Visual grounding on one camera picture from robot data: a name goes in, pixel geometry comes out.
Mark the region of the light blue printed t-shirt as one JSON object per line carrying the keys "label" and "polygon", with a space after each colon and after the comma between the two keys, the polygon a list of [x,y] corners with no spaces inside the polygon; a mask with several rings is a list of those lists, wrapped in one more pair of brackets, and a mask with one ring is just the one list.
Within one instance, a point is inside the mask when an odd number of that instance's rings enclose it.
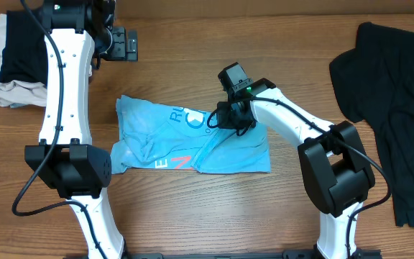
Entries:
{"label": "light blue printed t-shirt", "polygon": [[130,168],[193,169],[199,173],[269,173],[267,128],[239,137],[210,128],[209,112],[122,96],[116,101],[119,141],[111,150],[114,174]]}

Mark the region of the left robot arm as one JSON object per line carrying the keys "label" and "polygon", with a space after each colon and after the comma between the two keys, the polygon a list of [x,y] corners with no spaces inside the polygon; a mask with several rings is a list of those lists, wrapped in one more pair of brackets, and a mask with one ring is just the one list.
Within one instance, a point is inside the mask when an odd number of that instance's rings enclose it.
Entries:
{"label": "left robot arm", "polygon": [[[32,176],[12,204],[19,217],[69,206],[85,237],[87,258],[129,258],[108,196],[111,158],[93,146],[88,119],[88,85],[101,61],[136,60],[131,39],[115,27],[115,1],[44,1],[34,23],[47,51],[47,104],[37,145],[24,149]],[[19,202],[36,178],[62,199],[30,212]]]}

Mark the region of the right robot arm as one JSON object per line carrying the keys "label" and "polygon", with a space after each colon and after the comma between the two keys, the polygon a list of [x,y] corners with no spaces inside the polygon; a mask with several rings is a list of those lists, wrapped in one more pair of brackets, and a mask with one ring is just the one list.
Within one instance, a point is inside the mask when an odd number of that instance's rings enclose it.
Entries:
{"label": "right robot arm", "polygon": [[305,191],[320,212],[320,232],[313,248],[286,250],[282,257],[381,258],[380,251],[355,244],[355,212],[375,185],[355,126],[313,116],[268,79],[253,81],[238,63],[225,67],[218,79],[228,98],[213,113],[217,127],[242,136],[263,124],[279,133],[298,151]]}

